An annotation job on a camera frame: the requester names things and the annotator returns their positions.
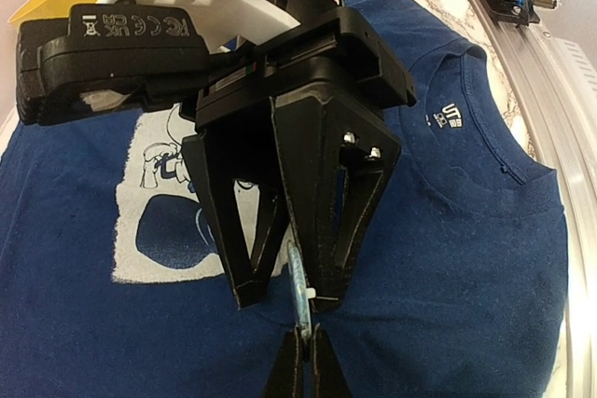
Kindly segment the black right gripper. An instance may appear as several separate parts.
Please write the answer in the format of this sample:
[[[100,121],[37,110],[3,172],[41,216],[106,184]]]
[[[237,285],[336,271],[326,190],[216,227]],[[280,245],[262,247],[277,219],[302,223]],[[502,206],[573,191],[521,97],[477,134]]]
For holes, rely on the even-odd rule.
[[[414,81],[345,0],[265,0],[299,23],[263,44],[249,38],[179,116],[205,127],[272,103],[272,124],[293,234],[312,309],[338,309],[373,214],[400,155],[382,110],[416,103]],[[334,91],[306,89],[323,81]]]

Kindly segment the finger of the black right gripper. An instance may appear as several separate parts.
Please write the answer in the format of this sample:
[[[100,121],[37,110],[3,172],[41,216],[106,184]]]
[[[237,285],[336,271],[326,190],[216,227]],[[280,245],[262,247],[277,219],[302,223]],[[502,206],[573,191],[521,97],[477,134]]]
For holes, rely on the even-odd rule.
[[[204,130],[183,159],[239,308],[262,301],[288,226],[279,165],[269,141]]]

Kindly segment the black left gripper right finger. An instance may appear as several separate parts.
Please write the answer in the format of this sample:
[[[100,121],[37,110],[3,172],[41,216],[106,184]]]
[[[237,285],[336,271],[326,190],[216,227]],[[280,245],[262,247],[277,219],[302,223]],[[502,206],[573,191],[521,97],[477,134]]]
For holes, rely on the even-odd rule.
[[[312,332],[310,362],[312,373],[311,397],[353,397],[330,337],[321,324],[317,324]]]

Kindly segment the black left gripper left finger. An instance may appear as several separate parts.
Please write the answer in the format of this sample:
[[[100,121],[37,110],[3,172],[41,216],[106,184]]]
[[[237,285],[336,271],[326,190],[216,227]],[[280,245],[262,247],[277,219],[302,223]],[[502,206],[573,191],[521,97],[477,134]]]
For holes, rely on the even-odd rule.
[[[285,334],[272,365],[265,398],[299,398],[303,396],[303,341],[298,328]]]

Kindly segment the navy blue printed t-shirt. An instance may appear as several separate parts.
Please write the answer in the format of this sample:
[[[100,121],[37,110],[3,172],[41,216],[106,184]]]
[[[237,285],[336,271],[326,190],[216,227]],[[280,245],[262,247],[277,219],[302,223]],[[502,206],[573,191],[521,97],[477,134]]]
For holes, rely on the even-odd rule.
[[[411,72],[402,155],[341,307],[319,315],[356,397],[539,397],[567,296],[554,170],[493,100],[482,48],[413,0],[346,0]],[[290,282],[238,309],[176,109],[42,128],[1,159],[5,397],[258,397]]]

